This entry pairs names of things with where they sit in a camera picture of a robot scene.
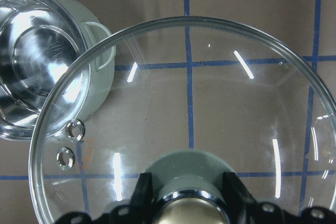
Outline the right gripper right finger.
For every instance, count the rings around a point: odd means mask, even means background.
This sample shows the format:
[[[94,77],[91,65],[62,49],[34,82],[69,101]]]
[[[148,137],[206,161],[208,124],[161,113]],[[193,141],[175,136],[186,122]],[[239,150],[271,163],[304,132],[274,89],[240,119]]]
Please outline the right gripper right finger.
[[[269,201],[257,201],[234,172],[222,174],[222,197],[230,223],[335,223],[335,212],[324,207],[293,215]]]

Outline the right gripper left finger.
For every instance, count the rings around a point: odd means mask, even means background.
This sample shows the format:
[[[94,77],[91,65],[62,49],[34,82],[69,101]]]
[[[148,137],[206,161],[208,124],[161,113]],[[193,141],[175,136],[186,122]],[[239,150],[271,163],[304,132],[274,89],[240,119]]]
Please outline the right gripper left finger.
[[[141,173],[128,204],[117,205],[95,220],[84,212],[70,212],[58,218],[56,223],[144,223],[151,204],[152,174]]]

